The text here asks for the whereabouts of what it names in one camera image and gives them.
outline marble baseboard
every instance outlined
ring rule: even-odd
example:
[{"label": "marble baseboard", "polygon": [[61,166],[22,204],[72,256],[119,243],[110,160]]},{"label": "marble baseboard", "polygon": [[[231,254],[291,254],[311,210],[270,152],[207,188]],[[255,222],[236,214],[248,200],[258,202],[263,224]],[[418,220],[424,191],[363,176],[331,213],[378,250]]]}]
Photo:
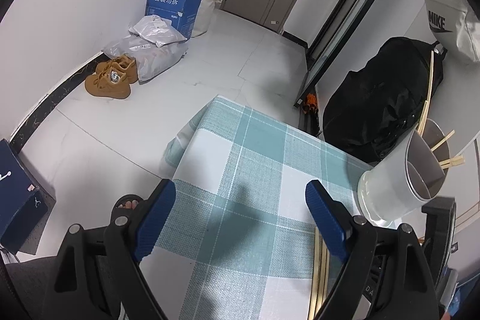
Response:
[{"label": "marble baseboard", "polygon": [[98,55],[52,91],[52,93],[45,98],[35,110],[33,110],[30,116],[28,116],[23,124],[17,129],[10,141],[10,147],[12,150],[19,153],[27,140],[32,136],[33,132],[35,132],[42,121],[45,120],[62,99],[80,85],[88,75],[93,74],[98,63],[107,61],[108,59],[109,58],[104,53]]}]

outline jordan logo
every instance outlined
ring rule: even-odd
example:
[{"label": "jordan logo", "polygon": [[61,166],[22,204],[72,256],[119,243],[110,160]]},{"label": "jordan logo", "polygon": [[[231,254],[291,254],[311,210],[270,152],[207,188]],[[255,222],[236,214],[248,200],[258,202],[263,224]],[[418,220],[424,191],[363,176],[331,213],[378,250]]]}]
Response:
[{"label": "jordan logo", "polygon": [[4,180],[7,176],[11,175],[11,171],[7,172],[4,176],[0,175],[0,181]]}]

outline metal screw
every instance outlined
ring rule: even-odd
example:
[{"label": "metal screw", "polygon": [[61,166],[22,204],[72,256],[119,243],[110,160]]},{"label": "metal screw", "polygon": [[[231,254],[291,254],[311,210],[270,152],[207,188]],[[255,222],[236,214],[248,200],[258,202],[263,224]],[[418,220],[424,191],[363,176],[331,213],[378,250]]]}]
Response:
[{"label": "metal screw", "polygon": [[115,225],[116,226],[124,226],[128,221],[128,218],[126,216],[120,216],[115,219]]},{"label": "metal screw", "polygon": [[70,228],[68,228],[68,231],[73,235],[73,234],[76,234],[78,231],[80,231],[80,225],[78,224],[73,224],[72,226],[70,226]]},{"label": "metal screw", "polygon": [[410,226],[409,224],[403,223],[401,227],[402,227],[402,231],[404,231],[406,234],[410,234],[413,231],[412,226]]},{"label": "metal screw", "polygon": [[360,215],[353,216],[353,221],[354,221],[354,223],[356,223],[360,226],[364,226],[367,223],[367,219],[363,216],[360,216]]}]

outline black device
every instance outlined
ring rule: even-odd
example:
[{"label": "black device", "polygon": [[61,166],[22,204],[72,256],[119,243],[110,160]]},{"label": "black device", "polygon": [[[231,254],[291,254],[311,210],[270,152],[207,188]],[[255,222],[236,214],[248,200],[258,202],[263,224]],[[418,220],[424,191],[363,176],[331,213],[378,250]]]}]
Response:
[{"label": "black device", "polygon": [[[393,230],[374,227],[363,216],[352,217],[318,180],[308,183],[305,198],[328,250],[344,264],[315,320],[352,320],[361,300],[369,303],[370,320],[440,319],[446,308],[436,287],[450,249],[453,199],[437,198],[424,207],[427,232],[421,248],[407,224]],[[175,185],[164,179],[135,210],[114,208],[108,226],[84,230],[72,225],[53,260],[45,292],[39,292],[44,294],[41,319],[118,319],[121,301],[130,320],[167,320],[139,262],[153,249],[174,201]],[[113,305],[97,256],[107,258],[118,296]],[[10,293],[10,302],[0,302],[2,318],[30,320],[1,266],[0,292],[4,279]]]},{"label": "black device", "polygon": [[428,214],[425,236],[431,244],[422,248],[408,224],[394,230],[372,226],[360,215],[352,217],[318,180],[308,183],[305,198],[330,254],[343,263],[315,320],[351,320],[364,298],[369,302],[365,316],[356,318],[438,320],[443,316],[446,308],[439,304],[436,288],[450,252],[454,199],[444,198],[430,210],[425,208],[433,212]]}]

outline foot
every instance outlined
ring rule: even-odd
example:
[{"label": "foot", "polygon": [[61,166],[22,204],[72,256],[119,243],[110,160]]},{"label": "foot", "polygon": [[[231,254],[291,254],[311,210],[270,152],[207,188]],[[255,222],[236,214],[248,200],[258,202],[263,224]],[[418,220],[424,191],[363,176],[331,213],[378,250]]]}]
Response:
[{"label": "foot", "polygon": [[134,199],[133,201],[127,201],[125,205],[120,204],[119,208],[135,209],[137,205],[138,205],[138,201]]}]

